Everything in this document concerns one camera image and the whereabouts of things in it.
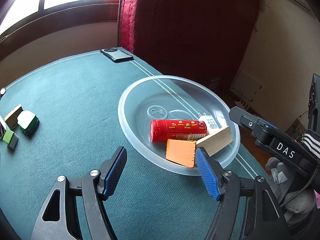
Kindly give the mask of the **grey gloved right hand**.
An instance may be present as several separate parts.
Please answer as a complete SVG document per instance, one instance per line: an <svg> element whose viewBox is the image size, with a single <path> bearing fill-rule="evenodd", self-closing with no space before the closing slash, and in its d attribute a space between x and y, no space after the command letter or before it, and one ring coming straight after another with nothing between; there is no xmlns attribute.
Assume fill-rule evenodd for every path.
<svg viewBox="0 0 320 240"><path fill-rule="evenodd" d="M265 168L271 172L267 182L284 208L287 225L293 227L304 222L316 205L313 188L303 188L308 181L275 157L268 159Z"/></svg>

